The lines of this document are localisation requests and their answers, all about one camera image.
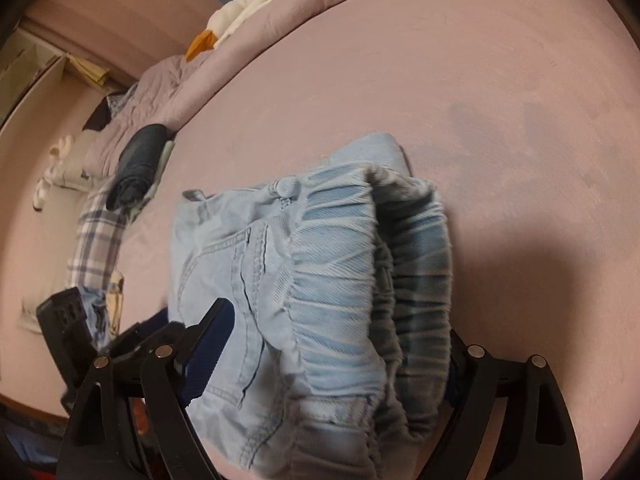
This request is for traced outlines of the crumpled blue garment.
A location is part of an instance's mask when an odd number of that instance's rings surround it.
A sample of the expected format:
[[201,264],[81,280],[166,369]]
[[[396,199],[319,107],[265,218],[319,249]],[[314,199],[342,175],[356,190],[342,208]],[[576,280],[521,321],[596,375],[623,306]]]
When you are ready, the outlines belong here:
[[101,351],[112,341],[111,323],[106,310],[106,293],[104,290],[85,286],[79,286],[78,290],[92,345]]

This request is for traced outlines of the pink quilted duvet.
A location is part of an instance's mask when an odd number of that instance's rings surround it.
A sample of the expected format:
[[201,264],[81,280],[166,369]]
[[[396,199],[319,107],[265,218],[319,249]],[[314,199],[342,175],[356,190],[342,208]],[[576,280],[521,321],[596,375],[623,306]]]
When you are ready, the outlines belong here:
[[631,81],[592,70],[604,0],[272,0],[218,49],[139,79],[84,161],[117,170],[142,127],[176,145],[162,200],[299,174],[386,133],[420,178],[458,192],[559,193],[585,174],[603,126],[626,126]]

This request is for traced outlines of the folded dark denim garment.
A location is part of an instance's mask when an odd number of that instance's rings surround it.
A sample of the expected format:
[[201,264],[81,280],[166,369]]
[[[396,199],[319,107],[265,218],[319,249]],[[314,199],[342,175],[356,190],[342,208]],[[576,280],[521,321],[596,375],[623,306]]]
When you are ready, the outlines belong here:
[[151,188],[160,156],[169,141],[168,129],[152,124],[139,129],[120,154],[115,177],[106,196],[106,209],[130,209]]

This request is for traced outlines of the plaid pillow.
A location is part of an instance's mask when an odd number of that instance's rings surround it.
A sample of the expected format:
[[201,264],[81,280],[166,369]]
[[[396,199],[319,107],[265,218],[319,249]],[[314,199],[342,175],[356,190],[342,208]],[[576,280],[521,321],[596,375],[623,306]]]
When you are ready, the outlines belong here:
[[67,260],[67,288],[107,289],[116,269],[120,244],[127,226],[127,215],[106,208],[113,179],[100,183],[87,197],[77,221],[75,249]]

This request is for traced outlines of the small white plush toy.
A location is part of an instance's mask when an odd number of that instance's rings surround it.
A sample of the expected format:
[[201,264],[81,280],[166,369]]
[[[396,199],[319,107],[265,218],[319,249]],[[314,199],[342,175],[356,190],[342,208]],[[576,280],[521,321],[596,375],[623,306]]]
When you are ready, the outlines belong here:
[[70,154],[74,143],[75,138],[71,134],[66,134],[66,136],[61,136],[58,142],[50,146],[47,167],[38,179],[34,194],[32,194],[32,208],[35,211],[43,210],[50,188],[55,184],[58,174],[62,170],[63,162]]

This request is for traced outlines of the folded pale green garment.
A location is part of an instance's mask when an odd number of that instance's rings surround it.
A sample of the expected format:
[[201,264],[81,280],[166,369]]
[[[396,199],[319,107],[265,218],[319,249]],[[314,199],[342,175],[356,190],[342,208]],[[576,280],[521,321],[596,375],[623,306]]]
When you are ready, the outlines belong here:
[[174,149],[174,146],[175,146],[174,141],[167,141],[165,143],[162,154],[160,154],[160,160],[158,161],[154,180],[151,186],[143,195],[142,199],[139,200],[134,206],[132,206],[130,211],[127,212],[126,218],[127,218],[128,224],[134,223],[136,219],[139,217],[139,214],[142,213],[142,210],[144,209],[144,207],[154,198],[157,192],[157,189],[160,186],[160,180],[162,180],[163,173],[167,166],[171,152]]

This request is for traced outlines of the beige cloth item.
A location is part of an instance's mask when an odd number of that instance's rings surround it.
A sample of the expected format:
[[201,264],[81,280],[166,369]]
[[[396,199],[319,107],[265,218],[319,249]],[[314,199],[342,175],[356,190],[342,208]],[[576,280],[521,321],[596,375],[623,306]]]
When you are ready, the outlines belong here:
[[105,305],[108,315],[108,331],[112,337],[117,337],[122,319],[122,305],[124,304],[124,276],[115,270],[110,278],[105,293]]

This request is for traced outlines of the light blue denim pants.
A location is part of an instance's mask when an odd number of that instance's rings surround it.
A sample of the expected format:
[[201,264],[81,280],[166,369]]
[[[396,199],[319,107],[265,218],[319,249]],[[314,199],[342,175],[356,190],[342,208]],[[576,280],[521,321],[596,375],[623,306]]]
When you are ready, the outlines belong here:
[[444,397],[452,262],[434,189],[375,133],[314,169],[212,196],[185,192],[168,313],[219,298],[230,338],[188,406],[235,478],[410,479]]

